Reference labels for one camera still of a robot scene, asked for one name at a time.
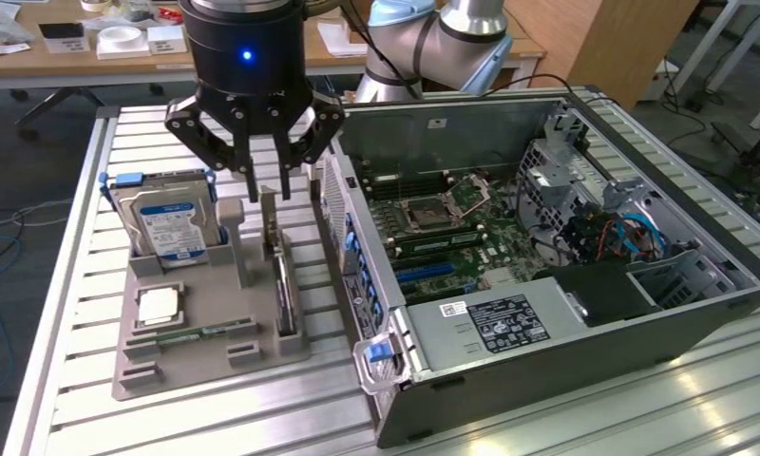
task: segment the metal slotted table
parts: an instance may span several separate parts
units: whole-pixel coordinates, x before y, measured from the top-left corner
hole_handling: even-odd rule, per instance
[[[587,100],[595,94],[579,91]],[[760,256],[760,227],[703,177],[607,102],[595,110],[691,198]],[[96,176],[203,167],[166,132],[163,106],[103,111],[90,142],[60,260],[40,321],[5,454],[760,454],[760,310],[666,365],[557,396],[398,448],[374,446],[307,177],[292,178],[279,222],[291,236],[312,335],[308,361],[118,402],[111,396],[130,239]],[[260,184],[278,188],[272,142],[252,142]],[[634,171],[594,141],[617,179]],[[244,237],[259,205],[219,173],[218,193],[243,199]]]

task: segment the power supply label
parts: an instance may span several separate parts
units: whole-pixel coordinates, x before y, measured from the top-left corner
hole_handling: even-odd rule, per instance
[[[489,352],[506,352],[550,338],[523,294],[469,306],[469,313]]]
[[[195,215],[196,209],[190,202],[140,209],[140,218],[159,257],[190,259],[206,252],[203,230],[191,222]]]

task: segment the blue cable on floor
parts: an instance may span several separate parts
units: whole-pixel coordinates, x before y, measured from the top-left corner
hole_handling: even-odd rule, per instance
[[[18,237],[12,236],[0,236],[0,240],[9,240],[14,244],[16,244],[16,249],[14,253],[12,260],[0,268],[0,275],[5,273],[11,267],[16,264],[20,255],[23,253],[23,242]],[[3,321],[3,316],[0,315],[0,333],[3,334],[3,339],[5,340],[5,347],[9,352],[9,369],[0,381],[0,390],[7,386],[9,381],[12,380],[14,369],[15,369],[15,359],[14,359],[14,347],[12,347],[12,340],[9,338],[9,333],[5,331],[5,323]]]

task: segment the motherboard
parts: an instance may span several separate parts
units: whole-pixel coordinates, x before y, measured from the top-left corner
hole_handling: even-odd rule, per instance
[[[450,181],[442,193],[368,203],[410,305],[530,281],[546,269],[507,192],[477,174]]]

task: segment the wooden cabinet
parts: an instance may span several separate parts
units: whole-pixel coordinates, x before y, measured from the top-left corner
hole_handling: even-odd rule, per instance
[[[631,108],[698,0],[506,0],[533,40],[546,48],[537,73],[595,85]],[[558,86],[542,78],[533,86]]]

